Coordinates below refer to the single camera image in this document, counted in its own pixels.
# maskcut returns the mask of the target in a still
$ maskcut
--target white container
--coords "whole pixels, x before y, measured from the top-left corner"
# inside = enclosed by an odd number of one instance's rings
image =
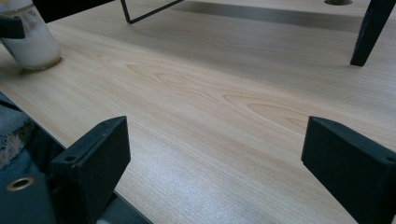
[[[40,70],[61,59],[61,50],[32,0],[0,0],[0,16],[22,20],[24,39],[1,38],[15,61],[23,68]]]

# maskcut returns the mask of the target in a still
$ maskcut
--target gray floor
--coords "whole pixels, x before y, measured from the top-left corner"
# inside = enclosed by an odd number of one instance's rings
[[[2,92],[0,92],[0,101],[13,104]],[[5,138],[20,128],[29,118],[22,113],[6,106],[0,105],[0,143],[3,144]],[[29,152],[22,150],[18,156],[13,159],[10,165],[0,170],[0,181],[8,181],[16,171],[22,172],[38,172],[34,163],[30,159]],[[97,221],[98,224],[146,224],[144,218],[139,216],[131,206],[127,205],[120,198],[112,201]]]

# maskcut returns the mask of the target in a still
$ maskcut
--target wood grain surface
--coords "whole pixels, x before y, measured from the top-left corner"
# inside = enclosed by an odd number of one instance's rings
[[[394,16],[360,68],[366,0],[227,2],[133,26],[120,2],[56,21],[62,61],[28,73],[1,49],[0,91],[66,147],[126,115],[117,193],[155,223],[355,223],[302,165],[304,134],[319,116],[396,150]],[[128,2],[132,15],[160,3]]]

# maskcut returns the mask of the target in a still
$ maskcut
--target light wood tabletop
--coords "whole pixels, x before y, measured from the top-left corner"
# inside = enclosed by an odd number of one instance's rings
[[[118,1],[50,23],[63,59],[27,73],[1,48],[0,91],[66,147],[126,115],[116,191],[155,223],[355,223],[301,162],[306,124],[396,150],[394,16],[357,67],[369,1],[207,2],[133,26]],[[161,3],[128,2],[132,16]]]

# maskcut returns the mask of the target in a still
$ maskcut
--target black plastic part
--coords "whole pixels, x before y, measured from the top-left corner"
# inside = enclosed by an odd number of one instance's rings
[[[0,211],[2,224],[56,223],[46,177],[40,173],[16,176],[2,183]]]
[[[385,23],[387,23],[395,3],[396,0],[372,0],[370,2],[361,24],[351,64],[364,66]]]
[[[391,223],[395,152],[340,123],[310,117],[302,161],[359,223]]]
[[[0,17],[0,37],[9,39],[24,39],[22,20],[19,17]]]
[[[67,200],[60,220],[95,223],[130,159],[126,117],[96,125],[55,158],[52,172]]]

